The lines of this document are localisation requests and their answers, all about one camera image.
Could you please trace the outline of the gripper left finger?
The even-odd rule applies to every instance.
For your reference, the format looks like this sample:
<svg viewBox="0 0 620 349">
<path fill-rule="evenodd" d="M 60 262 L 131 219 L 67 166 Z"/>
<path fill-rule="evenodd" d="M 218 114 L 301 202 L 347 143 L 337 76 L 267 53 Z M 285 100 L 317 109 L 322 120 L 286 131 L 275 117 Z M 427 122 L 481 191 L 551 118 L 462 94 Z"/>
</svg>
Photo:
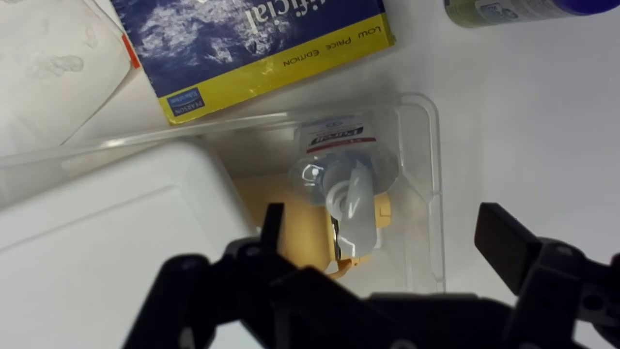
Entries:
<svg viewBox="0 0 620 349">
<path fill-rule="evenodd" d="M 314 268 L 276 250 L 285 204 L 269 204 L 257 238 L 232 241 L 210 262 L 162 263 L 122 349 L 209 349 L 217 327 L 241 322 L 264 349 L 380 349 L 376 312 Z"/>
</svg>

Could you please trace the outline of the green bottle with blue cap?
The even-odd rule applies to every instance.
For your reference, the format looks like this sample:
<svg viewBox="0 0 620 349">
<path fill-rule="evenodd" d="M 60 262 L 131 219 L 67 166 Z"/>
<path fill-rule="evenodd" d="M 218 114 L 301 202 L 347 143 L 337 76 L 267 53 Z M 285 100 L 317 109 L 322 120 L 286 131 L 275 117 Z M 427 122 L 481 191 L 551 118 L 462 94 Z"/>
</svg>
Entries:
<svg viewBox="0 0 620 349">
<path fill-rule="evenodd" d="M 486 27 L 606 13 L 620 0 L 444 0 L 448 17 L 461 27 Z"/>
</svg>

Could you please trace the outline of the clear sanitizer pump bottle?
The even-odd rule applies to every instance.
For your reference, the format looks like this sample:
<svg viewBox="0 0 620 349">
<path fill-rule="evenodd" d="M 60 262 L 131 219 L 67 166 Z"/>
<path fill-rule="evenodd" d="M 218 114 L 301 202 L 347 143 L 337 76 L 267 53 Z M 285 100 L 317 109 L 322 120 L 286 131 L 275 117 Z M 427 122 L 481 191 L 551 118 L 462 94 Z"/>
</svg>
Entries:
<svg viewBox="0 0 620 349">
<path fill-rule="evenodd" d="M 374 115 L 304 122 L 294 138 L 298 149 L 289 170 L 294 192 L 339 221 L 369 217 L 374 224 L 374 197 L 387 192 L 400 172 L 397 156 L 381 144 Z"/>
</svg>

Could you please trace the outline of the blue and yellow book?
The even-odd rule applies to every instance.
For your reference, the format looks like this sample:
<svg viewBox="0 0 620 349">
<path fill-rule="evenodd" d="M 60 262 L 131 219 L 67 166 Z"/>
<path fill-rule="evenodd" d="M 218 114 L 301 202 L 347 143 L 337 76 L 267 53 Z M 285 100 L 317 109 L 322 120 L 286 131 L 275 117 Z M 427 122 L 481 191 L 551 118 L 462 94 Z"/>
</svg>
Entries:
<svg viewBox="0 0 620 349">
<path fill-rule="evenodd" d="M 168 123 L 394 45 L 383 0 L 110 0 Z"/>
</svg>

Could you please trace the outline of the white lunchbox lid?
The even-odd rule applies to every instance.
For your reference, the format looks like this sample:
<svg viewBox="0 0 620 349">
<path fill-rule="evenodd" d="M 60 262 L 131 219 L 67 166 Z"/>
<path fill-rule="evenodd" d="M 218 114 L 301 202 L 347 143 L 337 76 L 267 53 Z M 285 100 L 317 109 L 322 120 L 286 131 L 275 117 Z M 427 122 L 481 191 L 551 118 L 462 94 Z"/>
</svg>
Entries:
<svg viewBox="0 0 620 349">
<path fill-rule="evenodd" d="M 165 261 L 257 228 L 212 150 L 153 146 L 0 210 L 0 349 L 120 349 Z"/>
</svg>

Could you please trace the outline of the clear plastic lunchbox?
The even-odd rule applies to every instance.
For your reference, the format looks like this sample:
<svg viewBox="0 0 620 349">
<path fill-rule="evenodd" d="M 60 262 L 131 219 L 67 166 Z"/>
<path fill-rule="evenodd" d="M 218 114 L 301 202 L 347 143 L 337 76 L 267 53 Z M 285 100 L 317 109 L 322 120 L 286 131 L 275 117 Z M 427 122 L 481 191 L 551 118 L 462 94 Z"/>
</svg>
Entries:
<svg viewBox="0 0 620 349">
<path fill-rule="evenodd" d="M 445 291 L 437 110 L 419 94 L 0 157 L 0 259 L 219 259 L 285 204 L 278 251 L 360 296 Z"/>
</svg>

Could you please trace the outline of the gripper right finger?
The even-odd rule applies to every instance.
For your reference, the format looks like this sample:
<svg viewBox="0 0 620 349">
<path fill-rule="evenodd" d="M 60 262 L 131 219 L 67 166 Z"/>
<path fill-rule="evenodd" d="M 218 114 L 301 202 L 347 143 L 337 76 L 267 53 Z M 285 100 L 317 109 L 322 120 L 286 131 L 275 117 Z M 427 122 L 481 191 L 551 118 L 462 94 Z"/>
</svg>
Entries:
<svg viewBox="0 0 620 349">
<path fill-rule="evenodd" d="M 498 203 L 480 204 L 474 244 L 517 298 L 502 349 L 587 349 L 574 340 L 578 321 L 620 349 L 620 252 L 608 264 L 591 260 L 537 237 Z"/>
</svg>

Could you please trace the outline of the white plastic bag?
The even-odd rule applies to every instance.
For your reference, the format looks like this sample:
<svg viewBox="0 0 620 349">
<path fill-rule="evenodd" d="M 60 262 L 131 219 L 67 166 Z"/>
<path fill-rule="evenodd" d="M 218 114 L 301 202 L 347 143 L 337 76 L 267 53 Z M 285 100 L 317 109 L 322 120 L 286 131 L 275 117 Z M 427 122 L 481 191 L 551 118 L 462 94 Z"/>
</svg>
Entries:
<svg viewBox="0 0 620 349">
<path fill-rule="evenodd" d="M 95 0 L 0 0 L 0 157 L 63 144 L 132 68 Z"/>
</svg>

